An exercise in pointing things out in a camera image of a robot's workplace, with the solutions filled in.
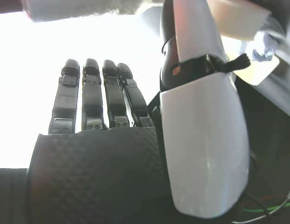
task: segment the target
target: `black cable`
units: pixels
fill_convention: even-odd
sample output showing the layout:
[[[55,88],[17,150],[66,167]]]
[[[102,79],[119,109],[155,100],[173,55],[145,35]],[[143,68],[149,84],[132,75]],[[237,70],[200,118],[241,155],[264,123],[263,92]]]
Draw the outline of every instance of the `black cable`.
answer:
[[[267,218],[267,221],[268,221],[268,224],[271,224],[272,221],[271,221],[271,217],[270,217],[270,214],[266,208],[266,206],[263,204],[263,202],[261,202],[257,197],[251,195],[250,193],[248,193],[247,191],[245,192],[245,196],[250,199],[251,201],[257,203],[264,211],[264,214],[266,215],[266,218]]]

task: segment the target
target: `white panel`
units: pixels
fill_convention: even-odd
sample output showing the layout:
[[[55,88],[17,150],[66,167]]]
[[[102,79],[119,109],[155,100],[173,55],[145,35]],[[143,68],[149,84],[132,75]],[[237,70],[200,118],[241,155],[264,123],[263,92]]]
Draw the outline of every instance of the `white panel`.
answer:
[[[216,73],[161,93],[163,136],[176,208],[214,218],[248,181],[249,146],[239,96]]]
[[[206,0],[174,0],[179,61],[211,54],[226,60],[220,33]]]

